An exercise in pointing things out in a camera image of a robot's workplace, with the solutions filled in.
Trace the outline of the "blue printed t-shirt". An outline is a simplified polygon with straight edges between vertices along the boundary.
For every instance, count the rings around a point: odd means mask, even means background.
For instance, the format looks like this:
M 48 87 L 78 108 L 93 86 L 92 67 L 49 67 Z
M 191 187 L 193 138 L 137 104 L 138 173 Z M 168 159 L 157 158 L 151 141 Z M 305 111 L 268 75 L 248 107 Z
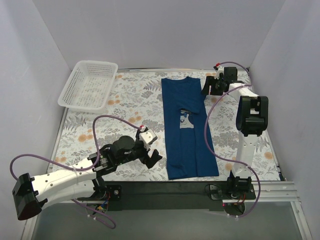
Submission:
M 219 176 L 200 79 L 163 78 L 161 90 L 169 180 Z

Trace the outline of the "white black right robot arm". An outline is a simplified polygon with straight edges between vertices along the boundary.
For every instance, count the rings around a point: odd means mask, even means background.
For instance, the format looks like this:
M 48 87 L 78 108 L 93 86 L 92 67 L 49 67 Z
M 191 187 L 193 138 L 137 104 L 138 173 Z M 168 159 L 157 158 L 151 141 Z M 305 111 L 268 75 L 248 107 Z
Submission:
M 268 126 L 269 99 L 255 94 L 251 85 L 238 80 L 236 67 L 217 63 L 214 69 L 215 75 L 206 78 L 201 93 L 219 98 L 229 95 L 237 101 L 238 149 L 229 177 L 219 185 L 212 185 L 210 191 L 213 199 L 244 200 L 255 193 L 251 178 L 255 172 L 251 165 L 258 139 Z

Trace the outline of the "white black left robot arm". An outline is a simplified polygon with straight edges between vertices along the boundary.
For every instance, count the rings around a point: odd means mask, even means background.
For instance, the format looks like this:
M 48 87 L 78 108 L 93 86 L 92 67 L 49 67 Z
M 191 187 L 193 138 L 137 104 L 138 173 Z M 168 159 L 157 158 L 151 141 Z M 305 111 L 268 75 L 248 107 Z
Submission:
M 155 136 L 140 135 L 136 139 L 121 136 L 112 144 L 104 145 L 99 153 L 91 154 L 69 169 L 36 176 L 29 173 L 20 175 L 12 190 L 18 220 L 30 219 L 53 204 L 71 199 L 103 199 L 108 192 L 103 176 L 137 159 L 148 169 L 162 159 L 157 150 L 149 155 L 156 140 Z

